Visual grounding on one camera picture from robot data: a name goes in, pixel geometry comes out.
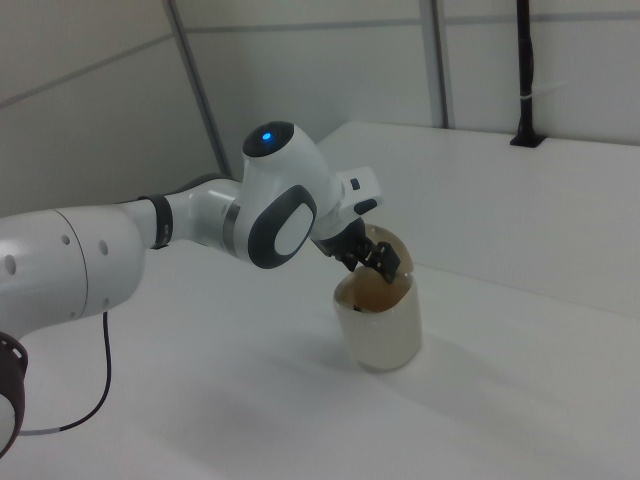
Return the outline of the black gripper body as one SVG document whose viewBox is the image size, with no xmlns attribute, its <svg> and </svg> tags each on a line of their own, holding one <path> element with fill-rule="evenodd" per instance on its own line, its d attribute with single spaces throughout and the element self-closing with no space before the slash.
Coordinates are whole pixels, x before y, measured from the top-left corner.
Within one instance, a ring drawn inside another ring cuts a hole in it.
<svg viewBox="0 0 640 480">
<path fill-rule="evenodd" d="M 343 263 L 343 255 L 354 251 L 369 251 L 374 244 L 366 235 L 365 222 L 354 220 L 339 234 L 319 241 L 320 251 Z"/>
</svg>

